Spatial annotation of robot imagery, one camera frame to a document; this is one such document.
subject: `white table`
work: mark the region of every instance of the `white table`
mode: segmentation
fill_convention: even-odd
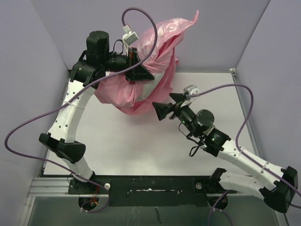
[[[230,73],[176,73],[173,92],[196,84],[201,91],[233,83]],[[235,138],[244,116],[235,87],[214,91],[191,105],[197,113],[210,110],[215,126]],[[112,105],[101,104],[92,96],[78,126],[76,140],[87,146],[85,158],[97,175],[211,175],[218,167],[246,174],[236,166],[199,150],[194,157],[188,153],[194,143],[178,131],[179,120],[158,121],[155,111],[128,116]],[[247,128],[241,133],[240,145],[254,153]],[[53,152],[49,159],[65,163]],[[69,172],[47,163],[44,175],[68,175]]]

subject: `metal bolt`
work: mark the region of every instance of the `metal bolt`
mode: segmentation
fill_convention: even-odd
[[[106,184],[104,185],[104,188],[107,189],[107,190],[109,190],[110,187],[111,187],[111,185],[110,185],[109,183],[106,183]]]
[[[202,184],[201,184],[201,183],[197,183],[197,184],[196,184],[196,188],[197,188],[197,189],[202,189]]]

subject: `pink plastic bag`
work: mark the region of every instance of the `pink plastic bag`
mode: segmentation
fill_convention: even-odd
[[[124,75],[106,79],[99,83],[95,95],[103,104],[113,104],[128,115],[143,114],[151,110],[152,102],[163,102],[172,92],[174,78],[175,47],[184,39],[187,28],[198,20],[198,11],[193,21],[182,18],[170,19],[157,24],[158,40],[152,55],[143,65],[154,75],[154,81],[128,82]],[[140,59],[150,51],[154,43],[154,29],[147,30],[134,43]]]

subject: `white connector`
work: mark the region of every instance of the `white connector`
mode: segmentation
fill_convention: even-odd
[[[125,46],[126,53],[128,54],[129,46],[132,45],[135,41],[137,41],[139,39],[139,37],[135,31],[131,30],[129,25],[125,25],[123,27],[123,30],[124,30],[125,34],[122,36],[122,41]]]

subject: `crumpled plastic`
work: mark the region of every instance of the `crumpled plastic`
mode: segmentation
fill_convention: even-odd
[[[198,20],[198,11],[192,21],[174,18],[157,24],[158,40],[151,56],[143,65],[154,75],[154,81],[128,82],[125,75],[117,75],[99,83],[95,96],[103,104],[112,104],[128,115],[144,114],[153,108],[152,102],[163,102],[172,92],[175,66],[175,47],[183,41],[185,31]],[[143,59],[154,43],[154,29],[147,30],[133,44]]]

